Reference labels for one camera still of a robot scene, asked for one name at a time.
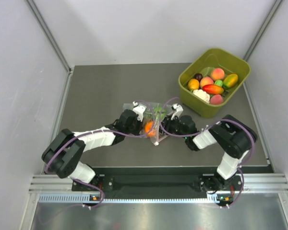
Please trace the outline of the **orange fake fruit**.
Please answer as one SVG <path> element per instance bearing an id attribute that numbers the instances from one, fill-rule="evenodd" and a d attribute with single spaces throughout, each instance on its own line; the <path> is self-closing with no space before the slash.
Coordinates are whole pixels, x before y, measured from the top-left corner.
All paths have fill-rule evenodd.
<path id="1" fill-rule="evenodd" d="M 147 134 L 149 138 L 156 136 L 156 129 L 153 126 L 154 126 L 153 121 L 148 121 L 144 126 L 144 132 L 145 134 Z"/>

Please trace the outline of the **clear zip top bag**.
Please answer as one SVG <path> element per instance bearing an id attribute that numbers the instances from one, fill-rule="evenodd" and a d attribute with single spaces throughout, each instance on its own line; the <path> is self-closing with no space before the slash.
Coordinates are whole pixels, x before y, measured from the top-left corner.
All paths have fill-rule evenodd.
<path id="1" fill-rule="evenodd" d="M 159 143 L 164 140 L 166 137 L 167 137 L 167 134 L 165 134 L 162 129 L 160 128 L 160 124 L 161 122 L 164 120 L 164 118 L 169 115 L 171 116 L 172 115 L 172 108 L 171 108 L 171 105 L 166 105 L 164 108 L 166 110 L 166 114 L 164 114 L 164 116 L 155 116 L 154 115 L 154 112 L 153 112 L 153 107 L 155 106 L 162 106 L 163 107 L 163 104 L 161 103 L 154 103 L 154 102 L 139 102 L 143 105 L 145 105 L 147 108 L 146 108 L 146 111 L 144 112 L 144 118 L 143 118 L 143 128 L 140 132 L 140 135 L 144 135 L 145 138 L 149 138 L 147 136 L 147 134 L 145 134 L 144 132 L 144 126 L 145 124 L 148 122 L 148 121 L 153 121 L 154 122 L 154 128 L 156 129 L 156 136 L 155 137 L 152 137 L 152 138 L 149 138 L 150 141 L 155 145 L 155 146 L 158 146 Z M 123 104 L 123 107 L 122 107 L 124 110 L 125 109 L 130 109 L 132 110 L 133 109 L 133 103 L 125 103 Z"/>

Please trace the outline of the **green fake watermelon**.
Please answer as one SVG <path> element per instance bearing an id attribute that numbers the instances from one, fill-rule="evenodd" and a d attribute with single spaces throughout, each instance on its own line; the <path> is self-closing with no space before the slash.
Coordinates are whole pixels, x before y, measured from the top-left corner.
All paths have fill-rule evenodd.
<path id="1" fill-rule="evenodd" d="M 162 106 L 153 107 L 153 112 L 155 116 L 164 116 L 164 114 L 166 114 L 166 110 L 165 108 L 162 108 Z"/>

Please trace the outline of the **yellow fake orange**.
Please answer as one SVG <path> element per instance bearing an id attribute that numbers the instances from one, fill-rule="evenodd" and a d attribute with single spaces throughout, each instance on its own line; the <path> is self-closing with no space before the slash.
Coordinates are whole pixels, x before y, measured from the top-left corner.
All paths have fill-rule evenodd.
<path id="1" fill-rule="evenodd" d="M 197 79 L 190 79 L 188 82 L 188 89 L 190 91 L 198 90 L 200 88 L 200 82 Z"/>

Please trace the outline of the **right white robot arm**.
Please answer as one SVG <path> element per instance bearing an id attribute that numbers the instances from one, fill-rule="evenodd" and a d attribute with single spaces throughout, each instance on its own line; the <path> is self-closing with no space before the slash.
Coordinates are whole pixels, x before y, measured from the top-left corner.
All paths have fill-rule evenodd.
<path id="1" fill-rule="evenodd" d="M 160 125 L 161 130 L 174 137 L 182 137 L 192 151 L 200 151 L 218 144 L 224 151 L 221 163 L 214 175 L 202 182 L 202 190 L 217 191 L 227 189 L 237 173 L 243 159 L 254 151 L 257 134 L 244 123 L 231 115 L 226 115 L 219 122 L 198 131 L 189 115 L 166 116 Z"/>

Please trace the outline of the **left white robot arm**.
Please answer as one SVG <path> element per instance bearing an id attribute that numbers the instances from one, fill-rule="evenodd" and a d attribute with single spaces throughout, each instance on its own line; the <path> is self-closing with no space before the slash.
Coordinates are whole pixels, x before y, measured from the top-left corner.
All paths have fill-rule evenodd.
<path id="1" fill-rule="evenodd" d="M 46 172 L 54 172 L 59 178 L 71 178 L 94 190 L 99 186 L 99 178 L 80 158 L 86 151 L 105 146 L 113 146 L 126 137 L 140 136 L 143 127 L 145 107 L 126 109 L 113 123 L 99 129 L 85 132 L 71 132 L 63 129 L 43 152 L 41 159 L 46 164 Z"/>

